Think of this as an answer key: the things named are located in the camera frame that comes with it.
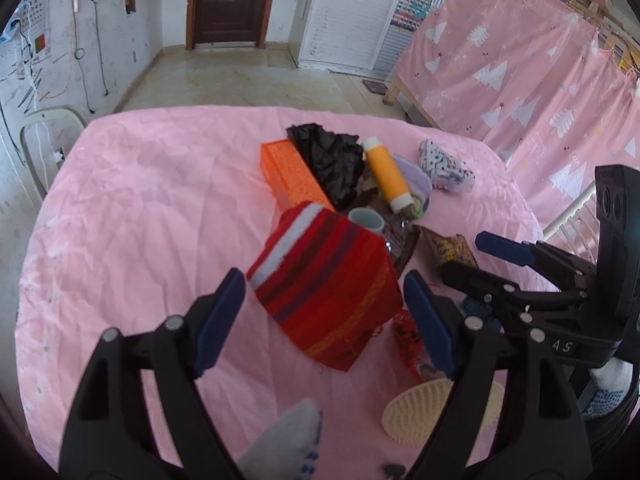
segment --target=white bed rail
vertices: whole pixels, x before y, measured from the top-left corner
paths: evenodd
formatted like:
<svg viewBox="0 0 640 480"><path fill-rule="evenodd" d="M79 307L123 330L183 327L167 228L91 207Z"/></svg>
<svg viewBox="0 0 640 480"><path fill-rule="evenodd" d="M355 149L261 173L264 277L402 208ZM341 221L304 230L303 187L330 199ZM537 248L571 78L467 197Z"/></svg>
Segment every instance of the white bed rail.
<svg viewBox="0 0 640 480"><path fill-rule="evenodd" d="M592 201L595 194L596 183L593 182L544 230L544 241L550 240L556 234L562 235L571 252L595 263L600 240L598 219Z"/></svg>

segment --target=white cup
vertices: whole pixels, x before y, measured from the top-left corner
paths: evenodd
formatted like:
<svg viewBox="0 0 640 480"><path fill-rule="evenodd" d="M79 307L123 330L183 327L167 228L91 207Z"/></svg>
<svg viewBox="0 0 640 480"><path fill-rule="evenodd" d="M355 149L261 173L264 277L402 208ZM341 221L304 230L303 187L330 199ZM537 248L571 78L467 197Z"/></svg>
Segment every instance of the white cup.
<svg viewBox="0 0 640 480"><path fill-rule="evenodd" d="M378 213L367 207L357 207L352 209L347 218L354 224L364 227L365 229L381 235L385 228L385 219Z"/></svg>

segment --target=beige silicone brush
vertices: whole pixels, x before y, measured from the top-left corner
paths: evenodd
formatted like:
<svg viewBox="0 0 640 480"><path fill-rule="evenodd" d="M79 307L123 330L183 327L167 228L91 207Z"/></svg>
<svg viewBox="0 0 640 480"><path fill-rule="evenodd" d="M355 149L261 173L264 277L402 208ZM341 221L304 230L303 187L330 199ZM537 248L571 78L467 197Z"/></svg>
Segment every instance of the beige silicone brush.
<svg viewBox="0 0 640 480"><path fill-rule="evenodd" d="M423 446L444 409L452 386L453 383L448 379L436 379L398 395L382 415L385 431L404 446ZM494 382L484 410L483 428L498 418L503 399L504 388Z"/></svg>

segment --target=white wall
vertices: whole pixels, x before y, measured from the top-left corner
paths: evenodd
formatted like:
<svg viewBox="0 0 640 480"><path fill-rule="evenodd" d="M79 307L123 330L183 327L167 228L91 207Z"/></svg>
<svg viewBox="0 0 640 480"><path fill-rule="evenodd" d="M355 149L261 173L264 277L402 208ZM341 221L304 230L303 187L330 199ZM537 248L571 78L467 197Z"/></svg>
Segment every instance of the white wall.
<svg viewBox="0 0 640 480"><path fill-rule="evenodd" d="M625 27L625 30L633 35L634 38L640 40L640 22L636 17L633 9L629 5L627 0L612 0L616 6L615 9L611 9L611 13L616 17Z"/></svg>
<svg viewBox="0 0 640 480"><path fill-rule="evenodd" d="M296 0L273 0L266 41L286 43ZM187 0L162 0L162 45L184 45L187 35Z"/></svg>
<svg viewBox="0 0 640 480"><path fill-rule="evenodd" d="M162 0L162 46L184 45L187 37L187 0Z"/></svg>
<svg viewBox="0 0 640 480"><path fill-rule="evenodd" d="M269 28L267 30L267 41L287 43L293 16L296 12L297 0L273 0Z"/></svg>
<svg viewBox="0 0 640 480"><path fill-rule="evenodd" d="M151 62L162 47L161 0L136 0L137 12L127 15L124 0L100 0L98 22L102 40L104 72L110 94L104 96L95 33L94 6L88 0L79 0L78 19L79 47L86 55L81 63L86 74L89 101L96 112L89 113L82 88L78 63L73 59L74 35L72 25L71 0L50 0L50 24L52 35L50 46L52 56L41 65L41 94L56 95L65 88L69 73L68 89L58 98L38 100L39 108L56 105L71 105L79 109L87 118L108 115L123 97L134 79ZM28 80L18 80L17 73L10 74L16 67L16 53L20 41L14 38L9 43L0 44L0 99L4 107L11 137L18 143L18 122L24 117L29 100L18 106L30 88ZM34 127L28 131L30 152L40 173L42 164L38 154L38 142ZM38 128L42 146L42 158L47 167L49 181L56 174L52 158L52 145L63 146L67 152L78 138L78 128L70 124L52 124L50 133L44 127ZM14 329L18 307L18 280L27 243L38 213L40 202L34 192L27 170L15 153L7 129L0 121L0 136L8 147L0 144L0 392L14 413L21 413L17 393L15 370ZM29 196L24 192L24 183Z"/></svg>

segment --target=eye chart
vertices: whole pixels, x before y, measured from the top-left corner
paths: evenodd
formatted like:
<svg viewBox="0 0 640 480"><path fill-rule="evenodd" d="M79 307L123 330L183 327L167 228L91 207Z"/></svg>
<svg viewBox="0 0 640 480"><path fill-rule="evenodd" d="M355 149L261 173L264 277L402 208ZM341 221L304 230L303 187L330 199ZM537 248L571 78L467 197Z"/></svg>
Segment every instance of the eye chart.
<svg viewBox="0 0 640 480"><path fill-rule="evenodd" d="M33 64L43 62L51 55L49 0L22 0L17 14L22 24L22 33L26 36L27 31L29 32L33 49L31 62Z"/></svg>
<svg viewBox="0 0 640 480"><path fill-rule="evenodd" d="M18 32L29 38L31 51L18 33L11 41L0 44L0 80L16 77L16 73L18 79L24 79L21 48L22 60L27 64L31 61L34 68L51 56L49 0L21 0L12 17L15 20L20 20Z"/></svg>

